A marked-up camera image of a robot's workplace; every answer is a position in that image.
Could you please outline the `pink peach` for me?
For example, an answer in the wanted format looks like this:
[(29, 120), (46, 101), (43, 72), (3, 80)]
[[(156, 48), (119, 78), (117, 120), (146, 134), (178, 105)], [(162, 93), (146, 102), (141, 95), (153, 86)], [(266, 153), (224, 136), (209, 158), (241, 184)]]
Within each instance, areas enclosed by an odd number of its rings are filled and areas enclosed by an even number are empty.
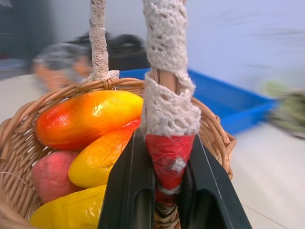
[(77, 155), (74, 151), (56, 151), (33, 166), (31, 179), (42, 204), (83, 190), (68, 178), (69, 167)]

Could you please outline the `blue plastic tray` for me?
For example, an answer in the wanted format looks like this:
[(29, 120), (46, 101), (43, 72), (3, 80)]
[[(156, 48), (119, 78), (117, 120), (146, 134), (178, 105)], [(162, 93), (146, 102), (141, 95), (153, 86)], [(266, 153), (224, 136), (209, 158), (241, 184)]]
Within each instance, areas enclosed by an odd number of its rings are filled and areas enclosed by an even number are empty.
[(220, 117), (225, 131), (235, 135), (264, 121), (276, 101), (189, 69), (194, 97)]

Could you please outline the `large red-orange mango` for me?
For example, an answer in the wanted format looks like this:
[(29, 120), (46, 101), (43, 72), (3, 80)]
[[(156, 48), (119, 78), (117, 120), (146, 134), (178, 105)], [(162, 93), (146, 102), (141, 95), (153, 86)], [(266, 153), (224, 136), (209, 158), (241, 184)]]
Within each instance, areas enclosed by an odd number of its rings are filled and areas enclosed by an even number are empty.
[(143, 99), (121, 90), (78, 95), (44, 111), (37, 119), (37, 139), (61, 150), (84, 149), (107, 132), (140, 118)]

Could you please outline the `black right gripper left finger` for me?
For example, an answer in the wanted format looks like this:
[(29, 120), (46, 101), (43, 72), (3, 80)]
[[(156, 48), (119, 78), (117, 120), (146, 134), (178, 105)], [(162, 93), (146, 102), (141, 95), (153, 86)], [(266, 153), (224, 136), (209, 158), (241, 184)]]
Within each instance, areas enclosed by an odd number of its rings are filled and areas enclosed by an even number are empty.
[(140, 130), (110, 171), (97, 229), (153, 229), (155, 174)]

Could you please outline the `green leafy bundle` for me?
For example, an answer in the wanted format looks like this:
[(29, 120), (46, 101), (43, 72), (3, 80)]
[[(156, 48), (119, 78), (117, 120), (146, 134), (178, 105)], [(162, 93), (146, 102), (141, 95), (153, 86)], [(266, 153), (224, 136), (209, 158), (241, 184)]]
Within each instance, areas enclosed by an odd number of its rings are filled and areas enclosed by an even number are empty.
[(305, 88), (293, 89), (282, 82), (267, 80), (262, 91), (277, 102), (268, 115), (269, 122), (288, 134), (305, 140)]

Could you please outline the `wicker basket with lace handle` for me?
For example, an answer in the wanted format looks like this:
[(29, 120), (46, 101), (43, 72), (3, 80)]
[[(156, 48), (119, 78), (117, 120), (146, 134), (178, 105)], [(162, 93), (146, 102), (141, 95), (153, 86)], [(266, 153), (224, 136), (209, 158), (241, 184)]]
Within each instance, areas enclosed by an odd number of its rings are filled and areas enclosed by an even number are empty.
[[(184, 163), (166, 153), (164, 140), (171, 140), (170, 149), (179, 140), (198, 134), (203, 144), (225, 169), (233, 173), (230, 159), (236, 139), (224, 131), (220, 118), (206, 105), (193, 98), (195, 86), (187, 73), (186, 0), (142, 0), (147, 25), (146, 53), (151, 70), (145, 75), (144, 105), (141, 130), (157, 173), (159, 202), (155, 210), (157, 229), (181, 229), (182, 211), (169, 200), (177, 193), (174, 184)], [(11, 119), (0, 124), (0, 170), (18, 168), (27, 174), (37, 155), (26, 156), (24, 133), (33, 125), (38, 112), (57, 104), (62, 98), (75, 95), (78, 89), (89, 91), (118, 82), (118, 73), (108, 68), (105, 40), (106, 0), (91, 0), (90, 41), (93, 73), (81, 84), (47, 93), (22, 106)]]

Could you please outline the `yellow fruit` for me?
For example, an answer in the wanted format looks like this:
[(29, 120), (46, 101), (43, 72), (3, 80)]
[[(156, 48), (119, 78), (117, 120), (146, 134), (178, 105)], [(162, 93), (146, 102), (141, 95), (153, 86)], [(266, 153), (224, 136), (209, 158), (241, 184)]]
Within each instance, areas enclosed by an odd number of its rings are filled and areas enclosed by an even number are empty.
[(97, 229), (106, 186), (85, 189), (48, 202), (30, 218), (42, 229)]

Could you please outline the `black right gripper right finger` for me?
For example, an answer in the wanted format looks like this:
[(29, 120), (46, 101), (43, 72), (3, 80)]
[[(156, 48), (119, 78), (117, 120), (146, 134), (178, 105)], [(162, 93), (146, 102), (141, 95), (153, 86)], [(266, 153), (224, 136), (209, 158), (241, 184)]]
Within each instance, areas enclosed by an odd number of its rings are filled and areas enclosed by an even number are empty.
[(225, 169), (198, 136), (177, 204), (181, 229), (252, 229)]

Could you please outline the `yellow-orange mango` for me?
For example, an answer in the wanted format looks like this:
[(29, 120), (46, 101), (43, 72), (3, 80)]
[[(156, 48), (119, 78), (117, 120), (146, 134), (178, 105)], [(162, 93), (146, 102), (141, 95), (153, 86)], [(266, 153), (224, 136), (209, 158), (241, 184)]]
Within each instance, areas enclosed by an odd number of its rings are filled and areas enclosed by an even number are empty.
[(140, 123), (140, 118), (135, 119), (104, 134), (83, 149), (69, 167), (69, 180), (82, 188), (107, 184), (112, 167)]

